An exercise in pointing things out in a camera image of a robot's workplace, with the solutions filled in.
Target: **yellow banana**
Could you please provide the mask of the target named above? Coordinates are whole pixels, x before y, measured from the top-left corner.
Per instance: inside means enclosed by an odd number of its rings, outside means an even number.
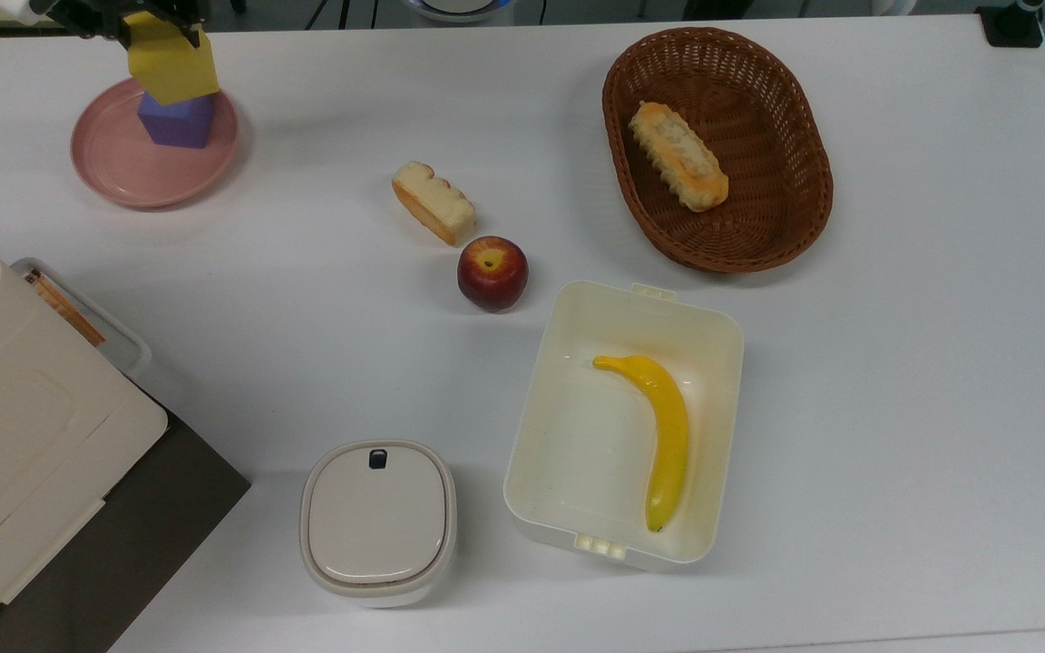
[[[644,517],[648,530],[659,531],[675,515],[688,476],[688,410],[679,387],[667,369],[646,355],[614,358],[597,355],[595,367],[625,377],[643,391],[656,414],[656,459],[648,480]]]

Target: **pink plate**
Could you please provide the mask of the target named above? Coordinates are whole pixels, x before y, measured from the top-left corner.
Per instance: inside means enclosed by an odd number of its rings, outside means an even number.
[[[92,100],[71,133],[71,162],[91,190],[113,203],[145,209],[182,203],[218,181],[236,157],[236,109],[216,93],[208,145],[157,145],[136,115],[142,94],[140,83],[123,79]]]

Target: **wicker basket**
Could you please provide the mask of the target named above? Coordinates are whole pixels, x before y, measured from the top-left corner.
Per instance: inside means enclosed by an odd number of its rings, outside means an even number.
[[[726,202],[692,212],[668,190],[627,127],[642,99],[675,109],[717,155]],[[792,72],[747,38],[693,26],[644,38],[610,67],[602,112],[623,197],[677,263],[759,272],[788,263],[825,229],[833,176],[813,113]]]

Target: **bread roll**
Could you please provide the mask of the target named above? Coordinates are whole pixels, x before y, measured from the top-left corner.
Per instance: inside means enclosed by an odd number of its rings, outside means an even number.
[[[728,176],[679,114],[658,102],[640,102],[629,126],[684,207],[700,212],[728,199]]]
[[[435,169],[421,162],[408,162],[394,176],[394,193],[418,223],[447,244],[462,243],[477,227],[473,204],[454,189]]]

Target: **red apple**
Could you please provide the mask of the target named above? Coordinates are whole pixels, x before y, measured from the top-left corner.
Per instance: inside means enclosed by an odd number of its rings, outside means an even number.
[[[522,250],[498,236],[470,240],[457,260],[457,286],[478,308],[490,312],[514,306],[530,274]]]

